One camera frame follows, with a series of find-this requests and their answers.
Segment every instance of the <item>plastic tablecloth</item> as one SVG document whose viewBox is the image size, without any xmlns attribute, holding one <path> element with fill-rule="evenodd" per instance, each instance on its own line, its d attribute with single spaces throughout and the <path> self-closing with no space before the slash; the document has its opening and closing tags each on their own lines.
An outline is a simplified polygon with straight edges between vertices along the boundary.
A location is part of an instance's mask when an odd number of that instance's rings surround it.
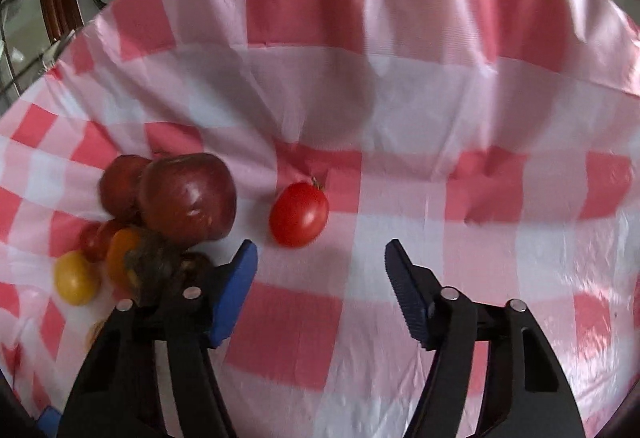
<svg viewBox="0 0 640 438">
<path fill-rule="evenodd" d="M 610 0 L 116 0 L 0 119 L 0 364 L 62 409 L 114 306 L 52 288 L 120 153 L 230 167 L 258 274 L 212 361 L 241 438 L 401 436 L 432 355 L 383 248 L 476 301 L 524 299 L 593 436 L 640 360 L 640 40 Z M 284 186 L 318 178 L 326 230 L 278 248 Z M 476 345 L 460 436 L 478 417 Z"/>
</svg>

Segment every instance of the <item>cherry tomato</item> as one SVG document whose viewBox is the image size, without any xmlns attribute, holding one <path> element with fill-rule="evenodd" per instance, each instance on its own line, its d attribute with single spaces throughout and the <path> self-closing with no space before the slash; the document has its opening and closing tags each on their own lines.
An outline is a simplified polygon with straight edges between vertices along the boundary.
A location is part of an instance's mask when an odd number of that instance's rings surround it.
<svg viewBox="0 0 640 438">
<path fill-rule="evenodd" d="M 116 286 L 126 291 L 130 291 L 131 281 L 124 259 L 127 252 L 135 249 L 141 241 L 142 234 L 137 228 L 123 228 L 113 236 L 107 252 L 107 275 Z"/>
<path fill-rule="evenodd" d="M 53 265 L 53 283 L 62 299 L 73 306 L 82 306 L 98 293 L 100 274 L 82 252 L 73 250 Z"/>
<path fill-rule="evenodd" d="M 136 154 L 121 155 L 111 162 L 98 182 L 100 203 L 105 211 L 128 223 L 139 220 L 138 184 L 149 163 L 151 160 Z"/>
<path fill-rule="evenodd" d="M 318 237 L 328 217 L 329 201 L 317 185 L 293 183 L 273 204 L 269 227 L 282 246 L 298 248 Z"/>
<path fill-rule="evenodd" d="M 110 219 L 100 225 L 96 234 L 96 246 L 98 261 L 104 261 L 107 258 L 107 252 L 111 246 L 111 240 L 117 231 L 127 228 L 127 224 L 118 219 Z"/>
<path fill-rule="evenodd" d="M 82 232 L 80 232 L 80 238 L 78 246 L 84 254 L 87 261 L 95 263 L 101 261 L 100 251 L 98 249 L 98 230 L 100 230 L 100 223 L 89 223 Z"/>
</svg>

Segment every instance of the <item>yellow tomato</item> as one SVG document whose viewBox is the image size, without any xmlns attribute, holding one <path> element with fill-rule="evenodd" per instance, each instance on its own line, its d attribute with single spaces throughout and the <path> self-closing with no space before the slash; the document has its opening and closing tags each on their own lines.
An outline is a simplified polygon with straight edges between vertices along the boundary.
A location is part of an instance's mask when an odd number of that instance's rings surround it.
<svg viewBox="0 0 640 438">
<path fill-rule="evenodd" d="M 63 300 L 73 306 L 82 306 L 98 293 L 100 275 L 81 251 L 74 250 L 56 261 L 53 283 Z"/>
</svg>

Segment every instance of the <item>roma tomato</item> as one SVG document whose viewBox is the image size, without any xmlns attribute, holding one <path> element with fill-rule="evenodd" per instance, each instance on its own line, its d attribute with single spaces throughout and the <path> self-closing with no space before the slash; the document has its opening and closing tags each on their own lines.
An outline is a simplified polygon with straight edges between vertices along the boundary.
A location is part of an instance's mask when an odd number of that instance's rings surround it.
<svg viewBox="0 0 640 438">
<path fill-rule="evenodd" d="M 299 248 L 311 243 L 326 225 L 329 201 L 317 185 L 289 185 L 271 208 L 269 228 L 282 246 Z"/>
</svg>

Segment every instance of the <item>tomato stem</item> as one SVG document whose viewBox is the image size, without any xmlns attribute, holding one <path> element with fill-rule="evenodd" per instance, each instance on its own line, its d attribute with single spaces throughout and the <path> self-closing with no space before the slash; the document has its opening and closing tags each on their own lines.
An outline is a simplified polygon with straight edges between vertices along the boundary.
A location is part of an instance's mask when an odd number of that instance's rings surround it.
<svg viewBox="0 0 640 438">
<path fill-rule="evenodd" d="M 311 184 L 319 191 L 324 191 L 324 187 L 321 185 L 321 183 L 318 180 L 316 180 L 315 176 L 311 176 Z"/>
</svg>

